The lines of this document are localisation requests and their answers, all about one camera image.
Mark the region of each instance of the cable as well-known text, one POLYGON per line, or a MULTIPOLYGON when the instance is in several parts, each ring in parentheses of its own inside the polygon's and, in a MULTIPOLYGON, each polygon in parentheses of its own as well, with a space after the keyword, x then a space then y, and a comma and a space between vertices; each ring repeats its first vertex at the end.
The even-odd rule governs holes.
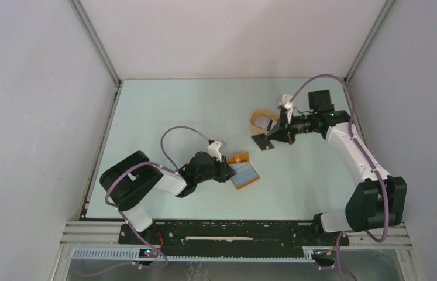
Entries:
POLYGON ((165 171, 167 171, 167 172, 169 172, 169 173, 172 173, 172 174, 174 174, 175 173, 175 171, 173 171, 173 170, 171 170, 170 168, 167 168, 167 167, 165 167, 165 166, 163 166, 163 165, 160 165, 160 164, 158 164, 158 163, 155 163, 155 162, 151 162, 151 161, 148 161, 148 162, 141 162, 141 163, 139 163, 139 164, 137 164, 137 165, 135 165, 135 166, 132 166, 130 169, 128 169, 127 171, 125 171, 125 172, 123 172, 112 184, 111 184, 111 186, 110 186, 110 188, 106 191, 106 195, 105 195, 105 203, 107 204, 107 205, 110 205, 110 206, 112 206, 112 207, 116 207, 113 203, 111 203, 110 201, 109 201, 109 196, 110 196, 110 194, 112 193, 112 191, 113 191, 113 189, 120 183, 120 181, 122 181, 123 180, 123 178, 124 177, 126 177, 129 173, 131 173, 131 172, 133 172, 134 170, 136 170, 136 169, 138 169, 138 168, 140 168, 140 167, 143 167, 143 166, 146 166, 146 165, 152 165, 152 166, 156 166, 156 167, 158 167, 158 168, 160 168, 160 169, 163 169, 163 170, 165 170, 165 171))
POLYGON ((202 138, 206 139, 208 142, 210 142, 211 139, 210 139, 209 137, 205 136, 205 135, 204 135, 203 133, 201 133, 200 131, 198 131, 198 130, 196 130, 196 129, 194 129, 194 128, 188 127, 188 126, 175 126, 175 127, 172 127, 172 128, 170 128, 170 129, 168 129, 165 133, 163 133, 163 136, 161 136, 161 139, 160 139, 160 147, 161 147, 161 151, 163 152, 163 154, 165 155, 165 157, 168 159, 168 161, 170 161, 170 163, 175 167, 175 171, 178 171, 177 164, 175 164, 175 162, 170 158, 170 156, 169 156, 169 155, 167 154, 167 152, 165 151, 165 148, 163 148, 163 139, 165 138, 165 136, 166 136, 170 131, 173 131, 173 130, 175 130, 175 129, 188 129, 188 130, 191 130, 191 131, 197 133, 197 134, 198 134, 199 136, 201 136, 202 138))
POLYGON ((335 241, 335 264, 334 266, 319 266, 317 264, 317 262, 315 262, 315 266, 318 267, 319 270, 327 270, 327 269, 334 269, 337 268, 339 270, 339 276, 342 279, 342 281, 345 281, 346 279, 344 278, 344 274, 343 272, 346 272, 347 274, 349 274, 354 281, 358 281, 358 279, 356 278, 356 276, 347 268, 344 268, 343 266, 340 265, 340 259, 339 259, 339 250, 340 250, 340 239, 342 237, 342 235, 344 235, 344 232, 339 233, 339 235, 337 236, 337 239, 335 241))
MULTIPOLYGON (((156 166, 159 169, 163 169, 169 173, 175 173, 175 171, 172 171, 171 169, 160 165, 158 163, 155 162, 142 162, 139 163, 137 165, 132 166, 131 168, 127 169, 127 171, 123 172, 110 186, 110 188, 106 191, 106 196, 105 196, 105 203, 107 203, 110 206, 116 207, 115 204, 111 203, 108 201, 110 194, 113 192, 113 189, 120 183, 120 181, 123 180, 123 178, 125 178, 130 172, 143 167, 143 166, 147 166, 147 165, 152 165, 152 166, 156 166)), ((148 246, 149 248, 155 250, 164 260, 165 260, 165 264, 162 266, 146 266, 146 265, 140 265, 140 267, 144 267, 144 268, 149 268, 149 269, 158 269, 158 268, 164 268, 165 266, 168 265, 168 259, 167 256, 165 256, 164 253, 161 252, 161 250, 159 250, 158 248, 154 247, 153 245, 151 245, 149 242, 147 242, 146 240, 144 240, 144 238, 142 238, 142 236, 140 236, 140 234, 136 231, 135 227, 130 223, 130 221, 127 219, 127 217, 125 216, 125 214, 123 214, 118 208, 117 208, 118 212, 120 213, 120 215, 122 216, 122 218, 125 220, 125 222, 128 224, 128 226, 131 228, 131 230, 134 232, 134 234, 137 236, 137 238, 139 238, 139 240, 141 240, 141 242, 143 242, 146 246, 148 246)))
MULTIPOLYGON (((105 203, 107 203, 107 205, 113 206, 116 208, 116 205, 111 203, 110 201, 108 201, 110 194, 113 192, 113 189, 115 189, 115 187, 120 183, 120 181, 123 180, 124 177, 126 177, 129 173, 131 173, 132 171, 143 167, 143 166, 147 166, 147 165, 152 165, 152 166, 156 166, 160 169, 163 169, 167 172, 170 173, 175 173, 175 171, 172 171, 171 169, 164 167, 163 165, 160 165, 158 163, 155 162, 142 162, 139 163, 137 165, 132 166, 131 168, 127 169, 127 171, 123 172, 110 186, 110 188, 106 191, 106 196, 105 196, 105 203)), ((125 220, 125 222, 128 224, 128 226, 130 227, 130 229, 134 232, 134 234, 137 236, 137 238, 139 240, 141 240, 141 242, 143 242, 146 246, 148 246, 149 248, 151 248, 152 250, 156 251, 164 260, 165 260, 165 264, 164 265, 159 265, 159 266, 147 266, 147 265, 141 265, 138 262, 135 261, 131 261, 131 262, 121 262, 121 263, 117 263, 116 265, 113 265, 109 268, 103 269, 99 272, 95 272, 95 273, 81 273, 78 272, 76 269, 74 270, 75 274, 77 274, 78 276, 82 276, 82 277, 94 277, 94 276, 99 276, 99 275, 103 275, 106 272, 109 272, 112 269, 118 268, 119 266, 124 266, 124 265, 137 265, 139 266, 139 268, 148 268, 148 269, 161 269, 164 268, 168 265, 168 258, 167 256, 165 256, 164 253, 162 253, 161 248, 163 247, 163 237, 160 234, 160 239, 161 239, 161 246, 160 249, 154 247, 151 243, 147 242, 139 233, 138 231, 135 229, 135 227, 132 225, 132 223, 130 223, 130 221, 127 219, 127 217, 125 216, 125 214, 123 214, 118 208, 116 208, 118 210, 118 213, 120 213, 120 215, 122 216, 122 218, 125 220)))
POLYGON ((382 179, 382 175, 380 174, 380 172, 377 170, 377 167, 375 165, 375 163, 373 163, 373 161, 371 160, 370 156, 368 155, 368 153, 363 149, 362 145, 358 142, 358 140, 356 138, 354 138, 354 132, 353 132, 353 124, 355 121, 355 115, 356 115, 356 111, 355 111, 355 101, 354 101, 354 96, 353 93, 351 91, 351 88, 347 85, 346 82, 344 82, 344 80, 342 80, 341 78, 332 75, 332 74, 318 74, 316 76, 311 77, 310 79, 308 79, 308 81, 306 81, 298 90, 297 92, 293 95, 293 97, 290 99, 290 102, 293 102, 294 99, 297 97, 297 95, 299 95, 299 93, 302 91, 302 89, 304 89, 306 87, 306 85, 308 85, 311 81, 316 80, 318 78, 332 78, 335 79, 337 81, 339 81, 343 88, 344 88, 344 92, 347 93, 347 96, 349 97, 349 102, 350 102, 350 118, 349 118, 349 124, 348 124, 348 131, 349 131, 349 136, 351 138, 351 140, 355 143, 355 145, 358 147, 358 149, 361 151, 361 153, 363 154, 364 158, 366 159, 366 162, 368 162, 368 164, 370 165, 370 168, 372 170, 372 172, 375 173, 375 175, 377 176, 378 182, 380 183, 380 187, 382 189, 382 197, 384 199, 384 230, 382 232, 382 236, 380 238, 376 238, 373 234, 371 234, 369 231, 366 231, 366 233, 376 242, 378 243, 382 243, 385 241, 385 239, 387 238, 387 233, 388 233, 388 221, 389 221, 389 205, 388 205, 388 196, 387 196, 387 189, 386 189, 386 185, 384 183, 384 180, 382 179))
POLYGON ((155 234, 154 236, 158 236, 160 237, 160 250, 163 248, 163 235, 161 234, 161 232, 158 232, 157 234, 155 234))
POLYGON ((300 111, 299 108, 297 107, 293 107, 293 109, 296 109, 298 114, 303 114, 303 113, 313 113, 312 111, 306 110, 306 111, 300 111))

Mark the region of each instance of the white wall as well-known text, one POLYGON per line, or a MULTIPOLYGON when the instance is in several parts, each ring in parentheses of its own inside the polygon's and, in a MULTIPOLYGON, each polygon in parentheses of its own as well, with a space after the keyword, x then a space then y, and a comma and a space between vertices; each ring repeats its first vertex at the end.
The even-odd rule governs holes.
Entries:
POLYGON ((46 280, 115 91, 67 0, 0 1, 0 280, 46 280))
POLYGON ((345 76, 385 0, 82 0, 121 78, 345 76))
POLYGON ((437 1, 398 1, 352 81, 369 146, 408 183, 404 219, 437 280, 437 1))

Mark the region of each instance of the orange handle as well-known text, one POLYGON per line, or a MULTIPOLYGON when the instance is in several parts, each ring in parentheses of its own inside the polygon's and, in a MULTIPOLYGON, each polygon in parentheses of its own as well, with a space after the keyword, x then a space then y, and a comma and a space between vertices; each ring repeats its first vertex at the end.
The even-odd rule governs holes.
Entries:
POLYGON ((227 159, 227 163, 229 164, 237 164, 241 162, 249 161, 249 152, 244 151, 240 153, 235 153, 232 157, 227 159))
POLYGON ((273 112, 271 112, 271 111, 268 111, 268 110, 266 110, 266 109, 258 109, 257 111, 255 111, 255 112, 253 113, 253 116, 251 116, 251 120, 250 120, 250 123, 249 123, 249 125, 251 126, 251 129, 253 129, 253 131, 256 131, 256 132, 260 132, 260 133, 267 134, 267 133, 268 133, 267 130, 264 130, 264 129, 258 128, 258 127, 256 127, 256 126, 254 125, 254 122, 255 122, 256 118, 257 118, 259 115, 268 116, 268 117, 270 117, 270 119, 272 119, 273 121, 278 121, 279 115, 276 114, 276 113, 273 113, 273 112))

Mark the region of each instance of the floor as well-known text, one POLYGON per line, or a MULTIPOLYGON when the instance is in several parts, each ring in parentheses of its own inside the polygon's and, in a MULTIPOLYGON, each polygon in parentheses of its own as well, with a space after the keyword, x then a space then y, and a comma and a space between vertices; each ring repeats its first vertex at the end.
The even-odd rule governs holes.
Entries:
MULTIPOLYGON (((257 109, 277 112, 277 98, 294 94, 306 79, 125 80, 102 154, 87 218, 119 218, 104 203, 100 175, 137 150, 170 166, 160 137, 176 125, 191 126, 226 143, 225 155, 248 151, 260 180, 241 189, 231 182, 207 181, 196 192, 177 198, 160 190, 142 201, 153 218, 222 220, 310 220, 314 214, 343 208, 355 185, 336 150, 312 133, 293 145, 275 143, 261 151, 251 139, 249 119, 257 109)), ((342 86, 315 80, 294 105, 308 110, 307 93, 329 89, 336 110, 349 110, 342 86)), ((181 167, 207 143, 188 130, 167 135, 165 149, 181 167)))

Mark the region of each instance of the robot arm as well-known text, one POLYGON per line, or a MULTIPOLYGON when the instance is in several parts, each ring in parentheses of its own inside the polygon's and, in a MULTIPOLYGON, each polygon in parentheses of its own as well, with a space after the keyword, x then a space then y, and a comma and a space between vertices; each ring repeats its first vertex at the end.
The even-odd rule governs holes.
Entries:
POLYGON ((316 132, 337 150, 350 172, 356 189, 344 209, 315 215, 312 223, 314 231, 322 234, 384 227, 384 203, 376 171, 380 173, 387 189, 389 225, 400 224, 406 182, 402 177, 392 177, 376 162, 354 125, 351 126, 353 136, 350 136, 350 116, 346 111, 335 111, 328 90, 311 92, 308 98, 312 113, 300 116, 291 116, 290 99, 283 98, 282 100, 288 103, 282 106, 277 124, 267 135, 256 135, 253 139, 261 149, 271 149, 274 148, 271 140, 293 144, 296 135, 316 132))
POLYGON ((193 193, 196 186, 204 181, 213 179, 224 183, 235 175, 236 172, 230 168, 225 156, 221 154, 224 146, 221 141, 210 141, 208 153, 197 152, 189 163, 178 171, 150 162, 144 152, 137 151, 105 171, 99 182, 108 192, 125 171, 136 165, 143 165, 127 174, 109 195, 134 228, 138 232, 143 232, 152 225, 153 219, 141 201, 152 189, 185 197, 193 193))

